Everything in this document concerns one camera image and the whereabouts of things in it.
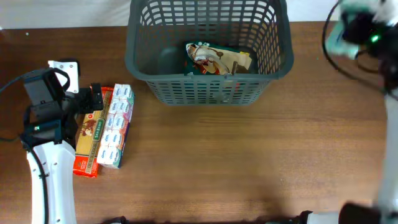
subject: laundry basket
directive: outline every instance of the laundry basket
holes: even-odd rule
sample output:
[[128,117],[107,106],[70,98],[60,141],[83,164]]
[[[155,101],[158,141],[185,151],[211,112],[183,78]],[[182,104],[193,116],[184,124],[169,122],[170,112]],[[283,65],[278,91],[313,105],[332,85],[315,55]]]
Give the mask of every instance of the laundry basket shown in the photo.
[[[249,52],[250,74],[184,74],[184,43]],[[293,66],[285,0],[132,0],[126,66],[168,105],[248,105]]]

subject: green light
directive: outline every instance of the green light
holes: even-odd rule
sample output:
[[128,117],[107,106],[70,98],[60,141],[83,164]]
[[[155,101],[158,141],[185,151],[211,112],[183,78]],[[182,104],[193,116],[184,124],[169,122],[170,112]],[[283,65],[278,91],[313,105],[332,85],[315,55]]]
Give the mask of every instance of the green light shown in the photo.
[[375,43],[378,40],[380,40],[380,36],[379,35],[374,35],[371,40],[372,40],[373,43]]

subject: wooden table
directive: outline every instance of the wooden table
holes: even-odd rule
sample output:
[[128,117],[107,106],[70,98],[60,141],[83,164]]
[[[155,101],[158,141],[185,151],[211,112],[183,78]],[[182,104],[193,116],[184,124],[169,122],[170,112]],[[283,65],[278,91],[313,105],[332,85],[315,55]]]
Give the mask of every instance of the wooden table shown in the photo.
[[[121,215],[205,222],[336,211],[347,200],[375,197],[386,112],[381,95],[324,59],[322,25],[292,23],[293,70],[251,106],[163,105],[124,66],[125,27],[3,30],[0,86],[48,60],[75,57],[81,86],[134,88],[122,168],[101,169],[97,179],[74,176],[78,223]],[[22,83],[1,94],[0,103],[0,136],[11,138],[22,131],[29,103]],[[0,148],[0,222],[30,223],[25,151],[18,142]]]

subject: white wall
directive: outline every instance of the white wall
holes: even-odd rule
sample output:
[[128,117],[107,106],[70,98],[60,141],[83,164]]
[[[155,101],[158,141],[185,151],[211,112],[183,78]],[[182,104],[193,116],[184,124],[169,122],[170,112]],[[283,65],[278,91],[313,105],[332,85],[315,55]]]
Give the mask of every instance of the white wall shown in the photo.
[[[337,0],[286,0],[290,21],[324,21]],[[125,26],[131,0],[2,0],[3,29]]]

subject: food package inside basket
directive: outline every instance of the food package inside basket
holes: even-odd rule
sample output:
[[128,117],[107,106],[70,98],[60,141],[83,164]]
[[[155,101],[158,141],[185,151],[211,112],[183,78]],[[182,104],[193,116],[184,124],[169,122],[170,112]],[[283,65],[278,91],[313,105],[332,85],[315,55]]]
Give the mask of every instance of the food package inside basket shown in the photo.
[[98,152],[99,164],[120,168],[133,106],[134,92],[130,85],[115,84]]
[[73,173],[85,177],[97,177],[97,154],[104,132],[105,121],[113,97],[113,88],[102,87],[104,109],[86,114],[81,126],[79,139],[76,146],[76,159]]
[[185,73],[194,75],[251,73],[250,53],[208,42],[186,43],[185,48],[188,54]]

